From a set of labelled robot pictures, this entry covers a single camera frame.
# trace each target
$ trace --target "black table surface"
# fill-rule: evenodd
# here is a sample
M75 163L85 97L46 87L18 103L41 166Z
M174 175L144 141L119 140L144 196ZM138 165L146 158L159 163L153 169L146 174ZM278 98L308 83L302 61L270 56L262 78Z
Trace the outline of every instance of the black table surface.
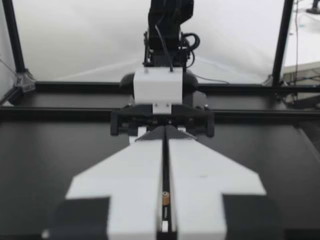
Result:
M102 104L105 96L65 96L72 103L61 94L50 94L50 101L44 95L29 97L21 106L61 107L64 101L67 107L108 108L121 107L129 99L109 96ZM211 96L209 104L216 109L284 108L268 96ZM129 145L128 136L109 133L108 123L3 122L0 236L41 233L72 177ZM299 128L218 124L214 138L199 136L199 141L259 173L286 229L319 229L320 159Z

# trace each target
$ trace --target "white backdrop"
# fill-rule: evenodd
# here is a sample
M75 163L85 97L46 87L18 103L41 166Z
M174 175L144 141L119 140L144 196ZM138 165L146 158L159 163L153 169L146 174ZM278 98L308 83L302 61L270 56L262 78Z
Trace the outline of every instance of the white backdrop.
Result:
M0 1L0 59L4 61L12 70L16 70L2 1ZM0 99L12 87L13 81L13 73L11 73L0 62Z
M41 81L118 82L141 66L151 0L15 0L27 67ZM284 0L195 0L192 71L231 83L271 74Z

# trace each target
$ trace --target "screw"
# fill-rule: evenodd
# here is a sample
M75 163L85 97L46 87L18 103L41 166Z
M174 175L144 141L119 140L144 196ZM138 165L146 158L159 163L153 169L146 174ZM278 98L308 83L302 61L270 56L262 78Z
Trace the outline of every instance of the screw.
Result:
M44 230L44 231L42 232L42 234L41 234L41 237L42 237L43 239L48 239L48 238L50 238L50 232L49 232L49 230L48 230L48 229Z

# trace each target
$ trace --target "black metal frame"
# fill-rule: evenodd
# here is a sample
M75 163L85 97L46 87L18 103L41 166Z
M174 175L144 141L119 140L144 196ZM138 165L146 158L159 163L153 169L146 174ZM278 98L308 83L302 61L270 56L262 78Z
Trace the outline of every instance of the black metal frame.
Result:
M12 0L2 0L7 21L8 33L11 41L14 62L17 72L25 72L23 53L21 49L17 22ZM279 39L273 67L272 86L257 84L200 84L199 90L208 95L277 95L279 98L296 93L320 93L320 85L280 86L281 69L289 24L294 0L285 0L281 20ZM94 82L43 82L36 83L36 93L105 93L127 95L127 91L120 89L118 83ZM10 101L20 97L22 92L18 88L11 89L2 101ZM33 108L33 107L0 107L0 120L2 121L109 121L110 113L114 109L88 109L88 108ZM318 112L305 111L257 111L257 110L216 110L215 120L218 123L261 123L286 122L320 119Z

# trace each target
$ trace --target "metal bracket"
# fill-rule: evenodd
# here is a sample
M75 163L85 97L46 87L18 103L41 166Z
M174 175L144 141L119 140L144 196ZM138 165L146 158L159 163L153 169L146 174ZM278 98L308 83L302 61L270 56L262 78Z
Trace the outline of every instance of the metal bracket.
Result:
M274 77L269 75L268 78L262 83L263 86L271 87L274 82Z
M36 90L36 80L29 71L17 73L14 86L21 88L24 93L28 93Z

